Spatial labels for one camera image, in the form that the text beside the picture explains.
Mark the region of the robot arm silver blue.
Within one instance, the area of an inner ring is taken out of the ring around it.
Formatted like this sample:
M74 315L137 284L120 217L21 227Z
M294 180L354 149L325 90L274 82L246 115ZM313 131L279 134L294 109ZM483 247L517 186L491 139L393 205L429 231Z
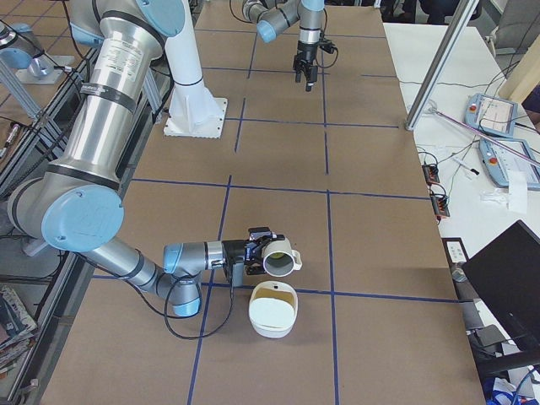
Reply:
M323 1L244 1L243 17L256 25L256 31L265 43L277 39L285 30L299 23L300 33L293 69L295 82L305 77L305 91L311 92L317 82L316 53L321 42Z
M117 237L124 209L116 168L151 63L166 57L174 79L167 135L217 138L227 102L203 81L187 2L76 1L72 12L77 41L99 54L62 157L14 190L11 222L168 300L178 316L198 313L203 271L221 268L235 286L247 272L275 274L282 238L267 228L251 229L246 240L168 246L162 265Z

